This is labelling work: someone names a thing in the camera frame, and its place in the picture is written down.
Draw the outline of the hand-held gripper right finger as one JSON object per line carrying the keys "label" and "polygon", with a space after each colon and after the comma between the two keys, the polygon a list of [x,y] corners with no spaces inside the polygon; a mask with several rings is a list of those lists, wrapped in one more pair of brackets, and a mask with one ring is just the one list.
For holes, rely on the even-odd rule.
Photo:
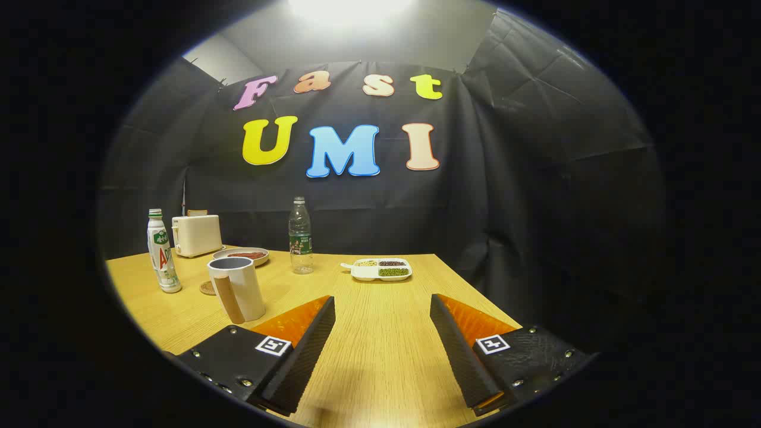
{"label": "hand-held gripper right finger", "polygon": [[516,328],[443,294],[430,298],[430,319],[476,416],[525,405],[597,357],[540,325]]}

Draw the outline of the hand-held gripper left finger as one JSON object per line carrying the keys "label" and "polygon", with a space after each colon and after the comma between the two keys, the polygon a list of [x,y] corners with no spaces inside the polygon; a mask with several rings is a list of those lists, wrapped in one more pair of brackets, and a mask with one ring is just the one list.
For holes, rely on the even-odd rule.
{"label": "hand-held gripper left finger", "polygon": [[334,323],[334,296],[324,295],[253,329],[228,325],[180,353],[177,362],[240,401],[290,416]]}

